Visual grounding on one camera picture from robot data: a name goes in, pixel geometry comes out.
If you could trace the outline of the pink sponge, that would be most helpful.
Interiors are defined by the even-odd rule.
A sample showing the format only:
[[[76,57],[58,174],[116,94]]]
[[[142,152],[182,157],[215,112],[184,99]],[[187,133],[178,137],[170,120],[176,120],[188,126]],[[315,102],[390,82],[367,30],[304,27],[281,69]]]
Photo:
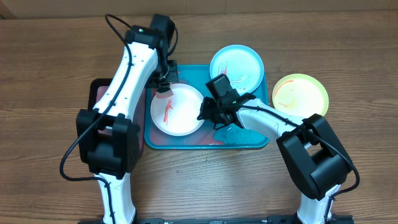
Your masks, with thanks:
[[[157,98],[169,98],[173,95],[173,91],[171,90],[170,87],[162,87],[158,88],[155,92],[155,96]]]

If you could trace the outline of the yellow plate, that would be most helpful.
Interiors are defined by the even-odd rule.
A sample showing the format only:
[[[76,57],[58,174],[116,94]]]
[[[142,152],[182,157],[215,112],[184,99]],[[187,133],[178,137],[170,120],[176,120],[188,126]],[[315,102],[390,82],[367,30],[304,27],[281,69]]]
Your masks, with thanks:
[[[324,116],[329,97],[325,87],[315,78],[294,73],[281,78],[272,91],[275,109],[294,116],[308,118],[313,114]]]

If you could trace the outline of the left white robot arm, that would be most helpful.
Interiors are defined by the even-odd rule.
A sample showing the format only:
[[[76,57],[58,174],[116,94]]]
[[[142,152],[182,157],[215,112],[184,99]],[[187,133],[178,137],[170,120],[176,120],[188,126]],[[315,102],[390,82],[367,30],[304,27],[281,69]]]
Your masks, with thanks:
[[[145,88],[161,93],[177,81],[177,63],[169,60],[178,37],[173,22],[132,26],[121,40],[123,59],[109,87],[94,105],[76,117],[82,162],[99,183],[104,205],[101,223],[133,223],[136,209],[131,198],[130,173],[139,158],[139,127],[134,114]]]

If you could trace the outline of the white plate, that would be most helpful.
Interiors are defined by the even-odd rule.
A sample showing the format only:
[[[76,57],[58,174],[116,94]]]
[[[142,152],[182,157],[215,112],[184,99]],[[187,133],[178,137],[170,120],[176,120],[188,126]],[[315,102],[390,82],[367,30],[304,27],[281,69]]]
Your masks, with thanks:
[[[174,83],[167,97],[156,93],[150,104],[154,124],[165,134],[186,136],[198,130],[204,120],[198,120],[203,95],[194,87]]]

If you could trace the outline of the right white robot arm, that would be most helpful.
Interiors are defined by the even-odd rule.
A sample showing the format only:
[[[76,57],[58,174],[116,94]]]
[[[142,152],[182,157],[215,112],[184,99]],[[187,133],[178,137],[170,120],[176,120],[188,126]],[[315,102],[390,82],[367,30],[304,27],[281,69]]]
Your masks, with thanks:
[[[300,205],[293,215],[269,215],[264,223],[353,223],[351,215],[331,211],[336,196],[354,190],[342,189],[353,161],[319,114],[309,118],[287,115],[265,105],[253,95],[206,97],[198,119],[227,126],[235,124],[256,131],[277,143],[295,186],[301,192]]]

